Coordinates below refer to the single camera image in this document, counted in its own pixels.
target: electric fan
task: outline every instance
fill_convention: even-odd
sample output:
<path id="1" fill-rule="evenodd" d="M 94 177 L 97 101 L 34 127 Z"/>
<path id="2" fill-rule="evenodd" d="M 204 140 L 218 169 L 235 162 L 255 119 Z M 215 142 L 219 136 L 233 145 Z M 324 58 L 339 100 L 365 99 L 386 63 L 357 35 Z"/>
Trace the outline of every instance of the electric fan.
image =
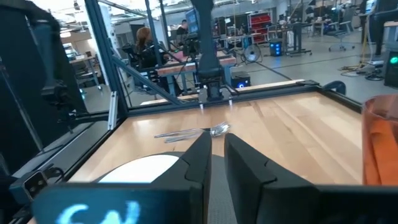
<path id="1" fill-rule="evenodd" d="M 244 57 L 244 60 L 242 60 L 242 61 L 249 62 L 249 63 L 257 62 L 259 60 L 259 58 L 261 57 L 261 50 L 260 50 L 259 46 L 257 46 L 256 44 L 247 46 L 243 50 L 243 57 Z"/>

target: metal spoon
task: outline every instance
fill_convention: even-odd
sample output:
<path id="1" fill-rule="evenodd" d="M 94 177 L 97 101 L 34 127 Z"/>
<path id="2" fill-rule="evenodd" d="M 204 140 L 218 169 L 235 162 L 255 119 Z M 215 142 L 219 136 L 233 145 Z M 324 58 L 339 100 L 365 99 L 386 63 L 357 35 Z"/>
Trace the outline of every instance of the metal spoon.
<path id="1" fill-rule="evenodd" d="M 212 130 L 216 130 L 224 125 L 226 125 L 227 122 L 222 122 L 220 124 L 217 124 L 216 126 L 212 127 L 212 128 L 192 128 L 192 129 L 187 129 L 187 130 L 183 130 L 183 131 L 174 131 L 172 133 L 166 133 L 166 134 L 158 134 L 155 136 L 155 138 L 162 138 L 162 137 L 167 137 L 167 136 L 174 136 L 174 135 L 178 135 L 178 134 L 183 134 L 183 133 L 192 133 L 195 132 L 196 134 L 199 133 L 201 134 L 204 131 L 209 131 L 211 132 Z"/>
<path id="2" fill-rule="evenodd" d="M 227 133 L 230 129 L 231 125 L 229 124 L 224 124 L 222 126 L 218 126 L 217 128 L 212 128 L 210 131 L 210 136 L 211 137 L 217 137 L 220 135 L 223 135 L 225 133 Z M 194 133 L 194 134 L 189 134 L 189 135 L 184 135 L 184 136 L 177 136 L 177 137 L 170 137 L 165 139 L 165 143 L 170 143 L 170 142 L 176 142 L 176 141 L 181 141 L 181 140 L 185 140 L 188 138 L 194 138 L 199 136 L 201 133 Z"/>

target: orange cup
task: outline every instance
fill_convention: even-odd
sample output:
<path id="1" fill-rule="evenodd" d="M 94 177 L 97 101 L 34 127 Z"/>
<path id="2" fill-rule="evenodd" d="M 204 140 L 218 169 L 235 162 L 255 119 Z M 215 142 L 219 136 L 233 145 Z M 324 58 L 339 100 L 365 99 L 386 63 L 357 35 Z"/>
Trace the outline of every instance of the orange cup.
<path id="1" fill-rule="evenodd" d="M 363 184 L 398 185 L 398 95 L 368 100 L 362 119 Z"/>

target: glowing display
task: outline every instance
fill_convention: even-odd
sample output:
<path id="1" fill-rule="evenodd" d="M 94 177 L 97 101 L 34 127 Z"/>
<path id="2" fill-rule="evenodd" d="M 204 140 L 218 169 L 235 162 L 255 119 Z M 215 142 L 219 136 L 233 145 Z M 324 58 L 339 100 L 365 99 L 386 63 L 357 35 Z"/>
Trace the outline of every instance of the glowing display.
<path id="1" fill-rule="evenodd" d="M 73 216 L 78 212 L 84 212 L 89 209 L 88 205 L 76 204 L 62 211 L 58 216 L 56 224 L 74 224 Z M 127 203 L 127 212 L 124 221 L 119 212 L 110 210 L 105 214 L 104 220 L 99 224 L 136 224 L 139 220 L 140 206 L 137 202 Z"/>
<path id="2" fill-rule="evenodd" d="M 392 58 L 390 59 L 390 63 L 393 63 L 393 64 L 398 63 L 398 57 L 392 57 Z"/>

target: screen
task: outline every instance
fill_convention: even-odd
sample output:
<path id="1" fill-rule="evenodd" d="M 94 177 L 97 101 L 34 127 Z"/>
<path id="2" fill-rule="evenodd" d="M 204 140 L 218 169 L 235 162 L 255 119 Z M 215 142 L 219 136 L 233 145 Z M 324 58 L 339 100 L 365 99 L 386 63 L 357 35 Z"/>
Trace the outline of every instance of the screen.
<path id="1" fill-rule="evenodd" d="M 199 16 L 197 14 L 197 11 L 195 8 L 192 8 L 191 10 L 187 11 L 185 13 L 185 17 L 187 18 L 187 23 L 188 23 L 188 30 L 189 33 L 196 33 L 199 31 Z"/>
<path id="2" fill-rule="evenodd" d="M 366 10 L 365 13 L 369 14 L 372 11 L 373 6 L 375 5 L 376 0 L 367 0 L 366 1 Z"/>

